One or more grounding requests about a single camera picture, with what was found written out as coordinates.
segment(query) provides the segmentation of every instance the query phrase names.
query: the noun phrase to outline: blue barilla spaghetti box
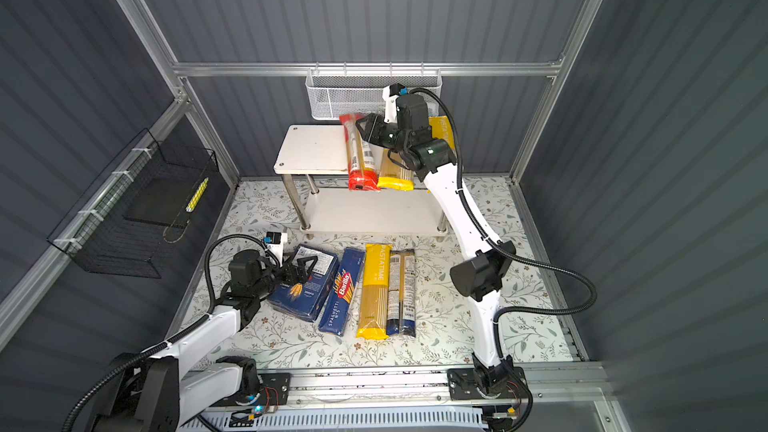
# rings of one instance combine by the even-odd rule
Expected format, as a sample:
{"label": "blue barilla spaghetti box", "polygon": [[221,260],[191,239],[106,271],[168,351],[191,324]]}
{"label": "blue barilla spaghetti box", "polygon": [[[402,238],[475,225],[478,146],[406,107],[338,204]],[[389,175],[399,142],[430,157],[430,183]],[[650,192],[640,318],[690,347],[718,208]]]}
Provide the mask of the blue barilla spaghetti box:
{"label": "blue barilla spaghetti box", "polygon": [[306,283],[293,286],[280,284],[267,299],[278,311],[307,322],[314,322],[320,315],[339,268],[337,256],[305,244],[296,248],[290,260],[294,265],[298,265],[298,259],[313,255],[317,256],[317,264]]}
{"label": "blue barilla spaghetti box", "polygon": [[336,279],[333,281],[333,290],[328,299],[326,311],[322,313],[322,319],[317,325],[321,332],[332,334],[344,334],[347,312],[350,311],[350,303],[355,293],[355,284],[360,276],[362,266],[366,261],[366,251],[356,248],[345,248],[341,257],[341,265]]}

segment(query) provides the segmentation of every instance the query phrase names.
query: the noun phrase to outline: floral tablecloth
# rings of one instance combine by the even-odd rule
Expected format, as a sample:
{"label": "floral tablecloth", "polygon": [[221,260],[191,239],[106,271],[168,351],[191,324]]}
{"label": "floral tablecloth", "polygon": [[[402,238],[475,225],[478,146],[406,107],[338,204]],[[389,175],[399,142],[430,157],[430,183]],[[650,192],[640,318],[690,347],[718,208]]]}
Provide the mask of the floral tablecloth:
{"label": "floral tablecloth", "polygon": [[[514,241],[518,254],[532,257],[506,180],[501,177],[467,177],[465,180],[488,223],[504,239]],[[333,179],[320,180],[318,185],[346,186],[346,183]],[[309,192],[306,181],[297,179],[296,186],[306,201]],[[418,273],[416,338],[394,336],[385,341],[355,338],[361,290],[357,287],[343,337],[318,332],[314,324],[277,312],[264,302],[250,325],[213,350],[198,368],[225,355],[253,357],[262,369],[471,362],[473,332],[466,299],[456,292],[448,276],[450,267],[462,260],[452,232],[442,243],[434,237],[409,235],[315,234],[312,240],[307,240],[282,182],[242,182],[220,235],[244,233],[263,237],[270,230],[288,231],[287,251],[300,243],[315,245],[339,256],[345,247],[364,248],[367,243],[391,243],[393,250],[414,248]],[[253,245],[248,241],[237,239],[216,249],[211,271],[217,291],[229,277],[226,265],[232,255],[250,247]],[[536,268],[522,264],[510,267],[502,289],[502,306],[507,304],[552,308]],[[207,306],[205,282],[201,279],[184,324],[193,322]],[[501,331],[505,347],[515,361],[573,360],[558,321],[552,316],[506,314]]]}

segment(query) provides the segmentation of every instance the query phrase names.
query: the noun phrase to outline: black wire mesh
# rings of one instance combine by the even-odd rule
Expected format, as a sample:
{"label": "black wire mesh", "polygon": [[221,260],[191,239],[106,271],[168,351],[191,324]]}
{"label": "black wire mesh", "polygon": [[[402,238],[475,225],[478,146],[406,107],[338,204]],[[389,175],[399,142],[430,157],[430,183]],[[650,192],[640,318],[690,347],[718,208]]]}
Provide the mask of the black wire mesh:
{"label": "black wire mesh", "polygon": [[[77,213],[79,226],[70,228],[74,232],[62,235],[66,227],[57,226],[48,242],[86,272],[159,278],[194,220],[194,210],[206,200],[200,190],[221,180],[216,155],[201,147],[152,142],[127,170],[112,173],[114,184],[102,198]],[[162,196],[168,185],[175,193]],[[134,202],[147,204],[148,188],[160,192],[159,202],[171,204],[170,220],[168,212],[154,220],[151,202],[144,209],[149,218],[132,216]]]}

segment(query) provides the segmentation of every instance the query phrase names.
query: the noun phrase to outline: black mounting plate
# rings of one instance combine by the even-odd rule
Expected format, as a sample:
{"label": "black mounting plate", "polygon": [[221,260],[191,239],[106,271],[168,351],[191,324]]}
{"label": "black mounting plate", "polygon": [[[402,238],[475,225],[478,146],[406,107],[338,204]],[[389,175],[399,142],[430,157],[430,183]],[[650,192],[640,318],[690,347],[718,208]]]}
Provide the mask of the black mounting plate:
{"label": "black mounting plate", "polygon": [[[290,391],[290,374],[259,374],[261,378],[261,397],[254,402],[253,405],[266,406],[266,390],[264,387],[268,387],[270,396],[270,405],[275,404],[275,392],[277,392],[277,405],[285,405],[288,403],[288,392]],[[213,404],[211,407],[243,407],[238,405],[232,398],[223,398]]]}
{"label": "black mounting plate", "polygon": [[[525,382],[525,372],[520,367],[513,368],[514,372]],[[475,370],[469,368],[448,369],[448,389],[451,391],[451,400],[485,400],[475,383]],[[507,386],[501,390],[498,397],[493,399],[520,400],[522,388],[519,385]]]}

